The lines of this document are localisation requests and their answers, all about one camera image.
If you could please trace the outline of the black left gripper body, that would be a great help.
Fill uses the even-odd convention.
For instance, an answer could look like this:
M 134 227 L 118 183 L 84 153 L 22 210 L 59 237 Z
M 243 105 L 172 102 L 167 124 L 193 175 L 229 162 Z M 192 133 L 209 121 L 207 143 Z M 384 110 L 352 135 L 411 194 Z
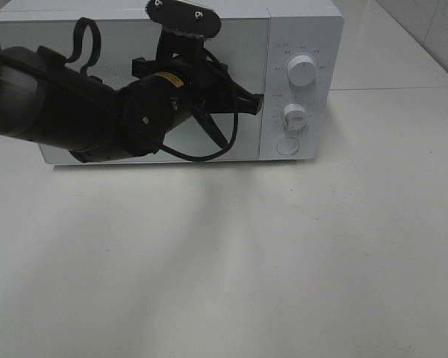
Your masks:
M 203 59 L 197 64 L 188 63 L 177 56 L 168 60 L 147 60 L 143 57 L 132 60 L 131 73 L 136 78 L 166 72 L 183 83 L 178 88 L 176 101 L 199 121 L 209 121 L 212 114 L 233 114 L 230 86 L 225 74 L 228 66 Z

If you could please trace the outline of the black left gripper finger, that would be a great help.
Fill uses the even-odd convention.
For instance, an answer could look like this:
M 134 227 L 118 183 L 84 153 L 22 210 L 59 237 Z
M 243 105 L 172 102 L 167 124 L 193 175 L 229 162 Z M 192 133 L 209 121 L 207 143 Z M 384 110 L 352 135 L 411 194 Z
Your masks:
M 262 94 L 247 93 L 238 96 L 238 112 L 257 115 L 262 108 Z
M 224 149 L 228 145 L 227 139 L 217 126 L 210 113 L 206 111 L 197 111 L 196 121 L 219 148 Z

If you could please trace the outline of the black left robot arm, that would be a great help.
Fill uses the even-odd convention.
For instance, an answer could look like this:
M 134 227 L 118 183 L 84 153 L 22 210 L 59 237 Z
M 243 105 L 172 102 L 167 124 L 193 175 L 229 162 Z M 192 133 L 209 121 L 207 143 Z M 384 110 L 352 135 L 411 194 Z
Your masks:
M 69 60 L 50 48 L 0 46 L 0 135 L 66 150 L 82 163 L 159 151 L 197 161 L 166 146 L 165 136 L 192 118 L 223 155 L 236 138 L 224 136 L 214 115 L 255 115 L 264 99 L 235 83 L 206 49 L 190 59 L 136 58 L 132 75 L 130 84 L 113 89 L 70 69 Z

